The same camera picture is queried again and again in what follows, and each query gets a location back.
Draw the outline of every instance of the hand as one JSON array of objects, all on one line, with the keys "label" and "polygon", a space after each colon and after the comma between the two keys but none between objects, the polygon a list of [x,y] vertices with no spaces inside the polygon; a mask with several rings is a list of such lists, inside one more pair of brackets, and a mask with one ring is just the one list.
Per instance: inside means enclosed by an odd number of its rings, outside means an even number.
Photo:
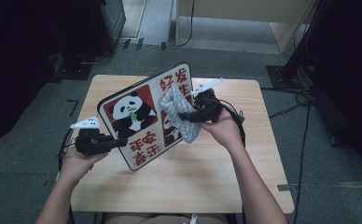
[{"label": "hand", "polygon": [[94,163],[104,159],[108,152],[94,156],[84,156],[77,149],[69,147],[63,158],[63,166],[58,181],[62,181],[75,187],[79,180],[93,168]]},{"label": "hand", "polygon": [[244,148],[239,127],[226,109],[222,109],[217,122],[202,122],[199,126],[209,132],[227,150],[236,147]]}]

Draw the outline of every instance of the panda illustration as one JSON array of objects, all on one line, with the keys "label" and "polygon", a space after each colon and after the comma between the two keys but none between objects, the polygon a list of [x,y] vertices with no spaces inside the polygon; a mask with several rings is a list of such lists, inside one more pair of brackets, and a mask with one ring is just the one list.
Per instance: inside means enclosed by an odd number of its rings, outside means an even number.
[{"label": "panda illustration", "polygon": [[109,108],[112,127],[119,138],[128,138],[145,129],[156,118],[156,112],[133,91]]},{"label": "panda illustration", "polygon": [[181,138],[181,133],[178,129],[173,126],[172,121],[166,115],[166,118],[163,122],[163,134],[164,134],[164,142],[167,145],[173,143],[176,139]]}]

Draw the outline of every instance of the panda board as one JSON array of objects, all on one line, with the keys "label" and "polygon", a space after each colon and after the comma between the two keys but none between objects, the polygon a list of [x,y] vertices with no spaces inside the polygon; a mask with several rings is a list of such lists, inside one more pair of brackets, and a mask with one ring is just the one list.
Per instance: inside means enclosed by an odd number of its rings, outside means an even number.
[{"label": "panda board", "polygon": [[97,110],[114,137],[128,138],[119,150],[132,170],[138,170],[182,140],[160,106],[176,85],[192,102],[189,65],[180,63],[103,99]]}]

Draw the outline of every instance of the gray carpet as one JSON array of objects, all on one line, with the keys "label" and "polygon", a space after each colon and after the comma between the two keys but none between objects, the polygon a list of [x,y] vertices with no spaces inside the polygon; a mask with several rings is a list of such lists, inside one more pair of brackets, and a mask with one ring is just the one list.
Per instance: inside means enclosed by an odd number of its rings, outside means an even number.
[{"label": "gray carpet", "polygon": [[[0,139],[0,223],[33,223],[56,178],[56,154],[69,125],[77,121],[91,79],[99,74],[149,76],[179,62],[189,63],[194,77],[255,79],[271,87],[265,66],[284,65],[289,56],[204,49],[143,46],[118,48],[94,65],[87,81],[48,83],[15,128]],[[264,91],[269,115],[296,104],[295,95]],[[70,117],[78,99],[76,112]],[[296,200],[299,161],[307,107],[271,119],[274,136]],[[311,107],[303,159],[298,223],[362,223],[362,159],[349,148],[329,143],[326,122]],[[294,213],[287,215],[289,223]],[[93,223],[93,214],[76,213],[77,223]]]}]

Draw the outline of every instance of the wooden desk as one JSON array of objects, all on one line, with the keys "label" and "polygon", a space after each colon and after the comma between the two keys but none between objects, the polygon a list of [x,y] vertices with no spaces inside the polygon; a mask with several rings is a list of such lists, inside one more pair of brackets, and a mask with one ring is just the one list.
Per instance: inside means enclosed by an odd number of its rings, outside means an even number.
[{"label": "wooden desk", "polygon": [[[94,77],[78,120],[96,115],[100,100],[143,78]],[[193,78],[192,83],[196,87],[210,80]],[[294,204],[290,192],[277,188],[287,182],[258,83],[226,79],[215,86],[215,91],[218,99],[243,110],[248,153],[284,213],[291,213]],[[108,133],[105,127],[101,131]],[[182,141],[136,172],[129,169],[119,150],[113,149],[81,179],[71,203],[75,211],[242,212],[230,155],[204,130],[192,144]]]},{"label": "wooden desk", "polygon": [[[190,17],[193,1],[176,0],[176,45],[179,37],[179,17]],[[315,0],[199,0],[195,1],[193,15],[198,18],[267,21],[280,51],[285,52],[300,26],[311,18],[315,9],[314,3]]]}]

